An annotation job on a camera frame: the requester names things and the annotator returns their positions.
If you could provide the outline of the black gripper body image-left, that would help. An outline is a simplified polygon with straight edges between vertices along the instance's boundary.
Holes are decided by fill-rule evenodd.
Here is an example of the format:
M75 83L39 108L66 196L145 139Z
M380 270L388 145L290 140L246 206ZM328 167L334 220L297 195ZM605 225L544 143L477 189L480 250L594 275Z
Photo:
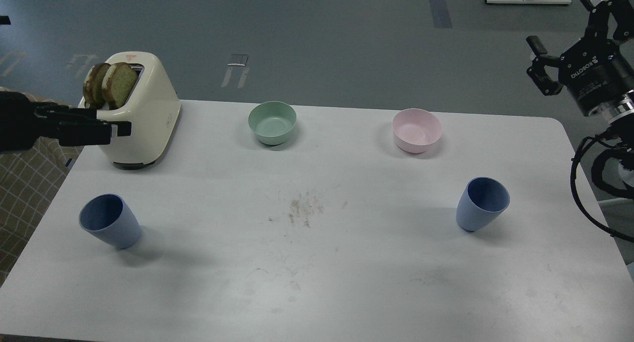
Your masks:
M48 107L36 109L39 136L56 139L61 146L108 145L112 125L97 118L95 109Z

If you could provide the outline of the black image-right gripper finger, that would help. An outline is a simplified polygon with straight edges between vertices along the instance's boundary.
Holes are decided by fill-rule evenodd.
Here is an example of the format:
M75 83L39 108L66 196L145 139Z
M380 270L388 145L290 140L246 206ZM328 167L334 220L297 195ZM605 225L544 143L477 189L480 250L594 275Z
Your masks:
M634 36L634 9L629 0L579 0L589 12L583 40L607 40L609 19L612 17L616 28L612 40L624 44Z
M563 59L561 56L549 55L538 36L528 36L526 42L534 55L530 67L526 69L527 75L544 96L560 94L563 85L548 75L546 67L559 69L563 64Z

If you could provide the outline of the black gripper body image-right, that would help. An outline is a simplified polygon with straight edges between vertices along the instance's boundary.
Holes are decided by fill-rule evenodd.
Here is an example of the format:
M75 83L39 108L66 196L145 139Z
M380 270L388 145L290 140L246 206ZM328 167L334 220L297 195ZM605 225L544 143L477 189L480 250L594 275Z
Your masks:
M558 81L584 116L633 90L633 68L611 39L580 39L562 55Z

